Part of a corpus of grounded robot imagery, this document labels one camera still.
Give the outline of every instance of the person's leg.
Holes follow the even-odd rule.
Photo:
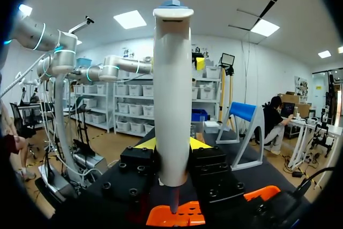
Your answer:
[[[28,143],[23,137],[14,136],[16,142],[16,149],[20,151],[20,162],[21,162],[21,172],[25,180],[34,179],[36,177],[35,173],[31,173],[26,169],[26,160],[28,152]]]
[[[27,160],[27,141],[19,136],[15,136],[14,140],[16,141],[16,148],[20,151],[20,162],[21,167],[26,169],[26,160]]]
[[[276,125],[271,132],[267,135],[265,138],[264,142],[268,143],[272,140],[274,142],[270,145],[270,151],[273,154],[280,154],[280,149],[282,145],[282,139],[284,138],[284,133],[285,133],[285,126],[283,124],[278,124]]]

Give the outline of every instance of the chair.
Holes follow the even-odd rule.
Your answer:
[[[13,116],[14,116],[14,126],[16,127],[18,136],[23,137],[25,139],[31,138],[33,135],[36,134],[36,131],[34,129],[29,128],[28,126],[33,126],[34,124],[26,124],[24,125],[23,123],[23,118],[21,118],[21,114],[19,111],[19,108],[16,104],[10,103],[12,111],[13,111]],[[36,155],[33,151],[34,145],[29,144],[28,149],[30,153],[32,154],[33,158],[36,159]]]
[[[221,140],[221,136],[223,134],[223,131],[225,129],[228,129],[227,121],[229,120],[229,117],[233,115],[234,121],[235,121],[235,128],[233,128],[236,131],[236,138],[230,139],[230,140]],[[233,161],[231,168],[232,170],[240,170],[240,169],[246,169],[254,166],[258,166],[262,164],[263,160],[263,148],[264,148],[264,113],[261,106],[253,106],[238,102],[232,102],[231,106],[229,107],[225,119],[223,121],[222,127],[220,129],[220,132],[218,134],[217,140],[215,141],[217,144],[236,144],[240,142],[240,135],[239,135],[239,128],[237,127],[237,119],[236,117],[239,117],[243,120],[249,121],[250,125],[247,131],[247,134],[245,135],[244,140],[241,143],[240,149],[235,157],[235,160]],[[252,134],[254,130],[257,129],[260,135],[260,145],[259,145],[259,158],[256,161],[246,162],[243,164],[238,164],[241,160],[241,157],[247,148],[249,144],[249,140],[252,137]]]

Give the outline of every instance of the ceiling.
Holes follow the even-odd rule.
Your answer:
[[[153,36],[152,10],[164,0],[25,0],[33,8],[31,17],[68,31],[90,16],[95,24],[77,33],[83,44],[78,51],[105,43]],[[194,9],[193,34],[215,35],[250,41],[293,56],[309,65],[343,60],[337,48],[335,26],[320,0],[278,0],[263,17],[280,29],[268,38],[247,32],[270,0],[181,0]],[[125,30],[113,16],[138,10],[147,26]],[[321,59],[318,52],[329,50],[332,57]]]

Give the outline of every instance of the blue cap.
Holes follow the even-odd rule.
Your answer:
[[[183,3],[179,0],[166,0],[164,1],[158,8],[184,8],[184,9],[188,9],[188,6],[184,6]]]

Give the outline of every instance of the shoe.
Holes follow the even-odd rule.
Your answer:
[[[273,153],[274,155],[279,155],[281,153],[281,151],[275,151],[275,150],[270,150],[271,153]]]
[[[33,172],[30,172],[29,170],[26,170],[25,174],[23,172],[21,172],[21,176],[23,177],[23,180],[25,182],[36,178],[36,174]]]

